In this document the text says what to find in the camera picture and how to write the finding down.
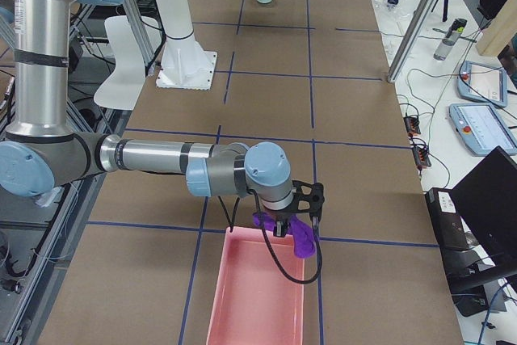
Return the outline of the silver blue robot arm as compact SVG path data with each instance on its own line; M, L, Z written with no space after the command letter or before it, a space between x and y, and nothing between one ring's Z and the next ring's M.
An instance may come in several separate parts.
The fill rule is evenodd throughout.
M67 125L70 7L123 1L14 0L15 118L1 144L2 187L37 196L117 170L184 175L194 196L252 195L261 229L277 237L293 234L301 188L277 144L138 141Z

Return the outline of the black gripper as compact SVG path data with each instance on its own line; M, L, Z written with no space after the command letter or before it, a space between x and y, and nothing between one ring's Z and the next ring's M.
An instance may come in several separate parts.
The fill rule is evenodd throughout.
M278 209L271 210L271 216L276 220L274 227L274 235L276 237L283 237L292 234L290 220L298 213L298 208L294 204Z

